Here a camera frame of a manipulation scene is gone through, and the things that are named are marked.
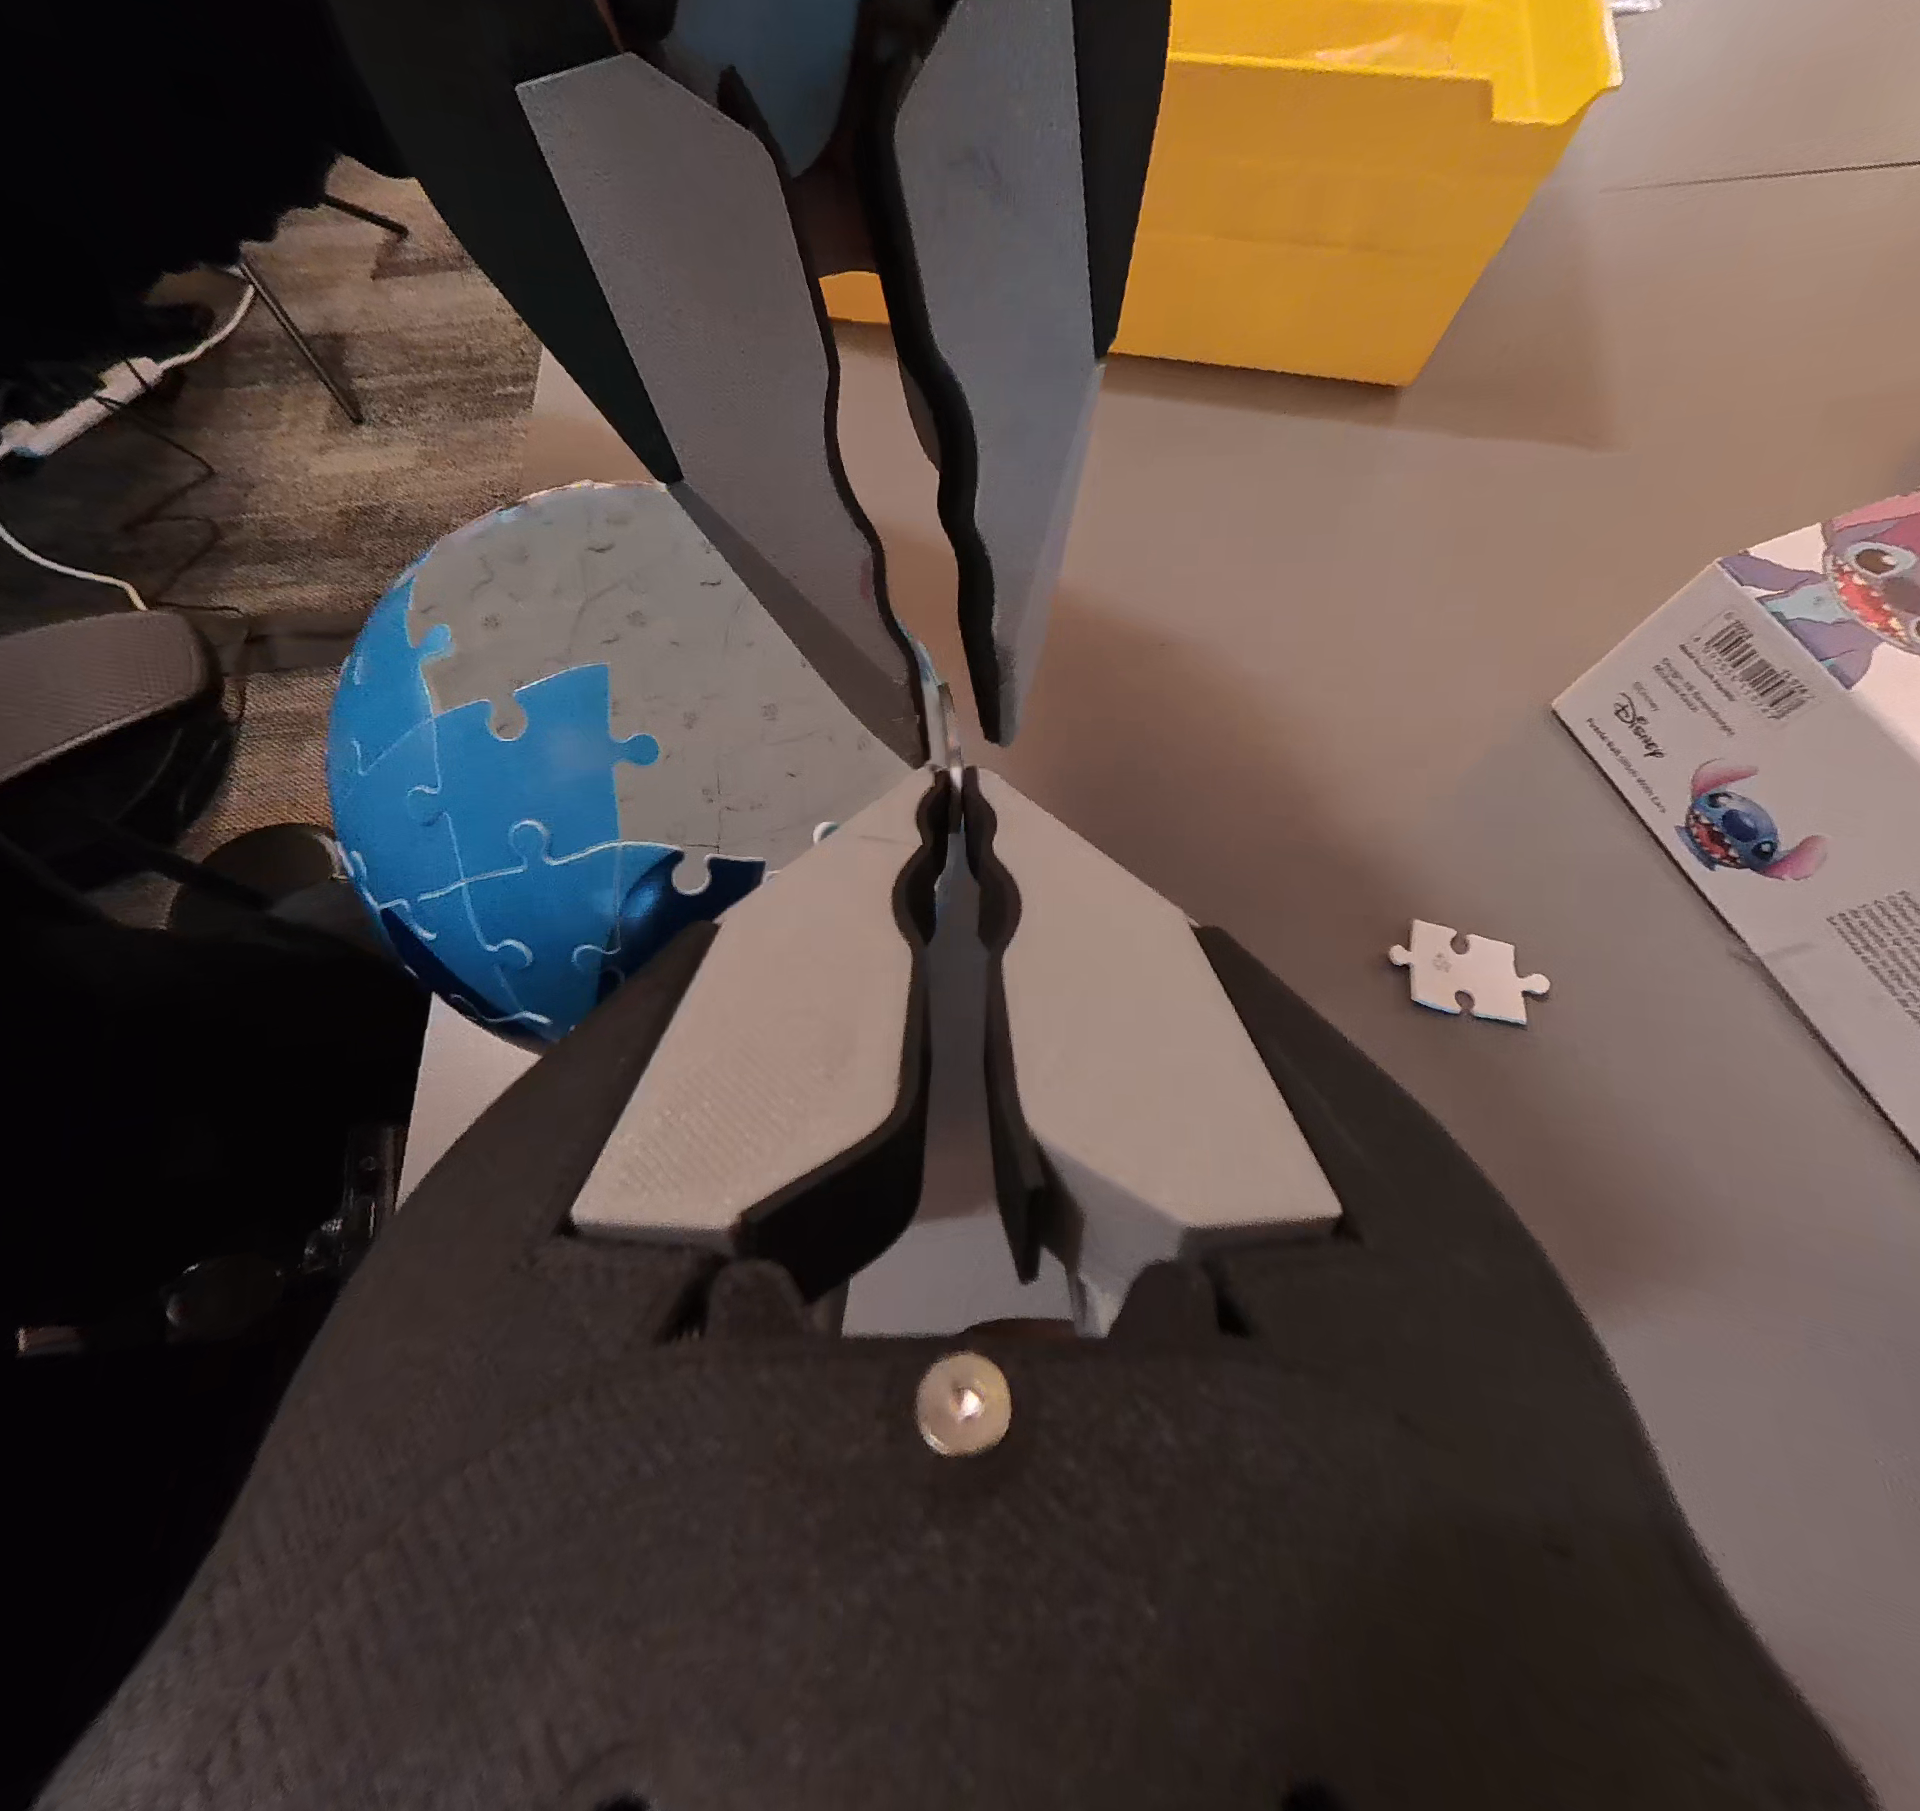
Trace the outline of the blue puzzle ball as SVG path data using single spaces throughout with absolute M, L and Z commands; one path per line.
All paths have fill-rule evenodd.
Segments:
M 657 485 L 438 538 L 325 723 L 330 829 L 394 961 L 541 1051 L 907 766 Z

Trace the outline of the white puzzle piece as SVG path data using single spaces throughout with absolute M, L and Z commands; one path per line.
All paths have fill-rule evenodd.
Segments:
M 945 868 L 933 892 L 933 929 L 957 910 L 963 892 L 963 732 L 957 717 L 957 697 L 933 654 L 920 644 L 920 691 L 924 691 L 924 728 L 928 728 L 928 762 L 948 777 L 948 848 Z
M 1524 974 L 1518 948 L 1494 936 L 1463 936 L 1442 922 L 1410 919 L 1403 946 L 1387 948 L 1418 1008 L 1466 1014 L 1494 1024 L 1530 1024 L 1530 1005 L 1544 999 L 1551 981 Z

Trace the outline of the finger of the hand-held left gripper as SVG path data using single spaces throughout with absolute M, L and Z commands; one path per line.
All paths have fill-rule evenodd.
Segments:
M 754 98 L 612 51 L 515 102 L 670 446 L 648 472 L 677 470 L 677 505 L 827 691 L 924 766 L 920 654 L 839 459 L 839 352 Z
M 1074 0 L 957 0 L 881 134 L 907 365 L 939 448 L 978 732 L 1019 733 L 1088 455 L 1099 361 Z

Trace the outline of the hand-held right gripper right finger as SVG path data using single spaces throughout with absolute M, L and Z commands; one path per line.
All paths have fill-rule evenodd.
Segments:
M 990 769 L 958 781 L 985 1091 L 1019 1278 L 1103 1337 L 1142 1272 L 1328 1233 L 1339 1199 L 1196 922 Z

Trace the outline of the printed cardboard puzzle box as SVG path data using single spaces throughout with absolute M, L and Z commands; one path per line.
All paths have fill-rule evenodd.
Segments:
M 1705 565 L 1551 704 L 1920 1142 L 1920 495 Z

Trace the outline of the grey mesh office chair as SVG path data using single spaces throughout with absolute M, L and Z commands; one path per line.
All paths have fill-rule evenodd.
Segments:
M 223 691 L 204 639 L 174 608 L 124 608 L 2 633 L 0 781 L 171 717 Z

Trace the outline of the yellow plastic bin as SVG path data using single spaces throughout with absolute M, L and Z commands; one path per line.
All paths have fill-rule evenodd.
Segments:
M 1170 0 L 1117 347 L 1410 385 L 1618 80 L 1602 0 Z

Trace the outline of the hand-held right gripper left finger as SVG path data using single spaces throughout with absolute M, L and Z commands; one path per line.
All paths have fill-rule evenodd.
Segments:
M 948 775 L 911 769 L 733 905 L 574 1199 L 596 1243 L 698 1246 L 834 1294 L 924 1194 L 928 941 Z

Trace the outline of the white power strip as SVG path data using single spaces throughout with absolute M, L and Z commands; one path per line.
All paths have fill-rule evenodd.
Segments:
M 42 466 L 59 455 L 82 435 L 109 423 L 127 402 L 156 393 L 165 369 L 148 356 L 104 369 L 63 369 L 27 388 L 27 416 L 2 416 L 0 455 L 13 466 Z

